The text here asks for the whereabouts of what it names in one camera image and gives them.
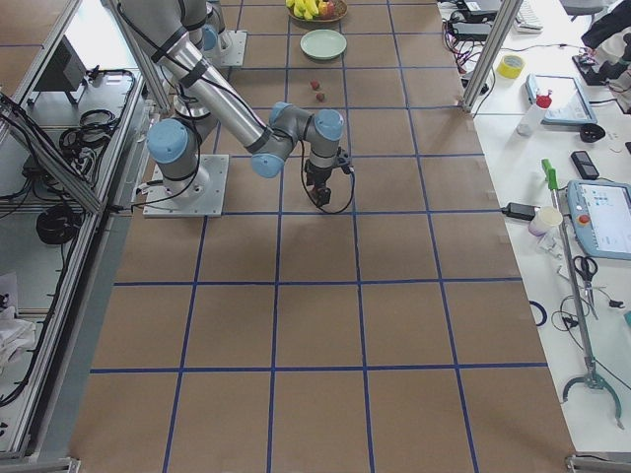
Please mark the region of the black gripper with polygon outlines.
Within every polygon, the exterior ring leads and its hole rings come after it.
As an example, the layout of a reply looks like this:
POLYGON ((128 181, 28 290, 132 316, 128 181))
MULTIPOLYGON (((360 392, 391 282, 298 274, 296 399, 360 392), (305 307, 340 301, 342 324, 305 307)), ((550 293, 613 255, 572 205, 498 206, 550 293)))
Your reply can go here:
POLYGON ((327 181, 335 169, 341 169, 344 174, 354 177, 351 157, 346 150, 337 150, 328 157, 310 152, 304 171, 307 175, 307 186, 312 188, 311 195, 316 205, 327 205, 330 202, 331 190, 327 187, 327 181))

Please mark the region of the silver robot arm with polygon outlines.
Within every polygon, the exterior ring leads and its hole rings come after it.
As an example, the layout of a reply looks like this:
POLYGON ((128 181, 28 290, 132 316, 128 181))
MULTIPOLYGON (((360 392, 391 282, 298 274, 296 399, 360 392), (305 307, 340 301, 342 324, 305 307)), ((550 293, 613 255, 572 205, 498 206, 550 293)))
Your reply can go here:
POLYGON ((339 112, 311 113, 281 101, 264 123, 204 56, 216 28, 206 1, 119 1, 116 11, 152 62, 169 70, 187 94, 241 142, 257 174, 276 176, 296 145, 308 142, 303 183, 316 207, 329 203, 327 181, 335 169, 355 178, 351 159, 340 147, 344 120, 339 112))
POLYGON ((220 1, 185 1, 182 24, 202 52, 219 56, 229 48, 225 16, 220 1))

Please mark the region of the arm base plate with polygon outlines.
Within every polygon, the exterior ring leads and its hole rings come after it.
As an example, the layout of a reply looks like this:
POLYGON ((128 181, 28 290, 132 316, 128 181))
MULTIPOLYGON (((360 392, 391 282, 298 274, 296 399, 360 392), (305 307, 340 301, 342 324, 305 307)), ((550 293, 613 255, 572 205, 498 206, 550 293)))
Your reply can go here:
POLYGON ((193 182, 164 180, 158 165, 152 178, 161 183, 150 186, 143 207, 146 218, 220 217, 229 171, 228 155, 201 155, 199 171, 193 182))
POLYGON ((208 52, 216 67, 241 67, 245 59, 247 31, 224 30, 219 34, 217 45, 208 52))

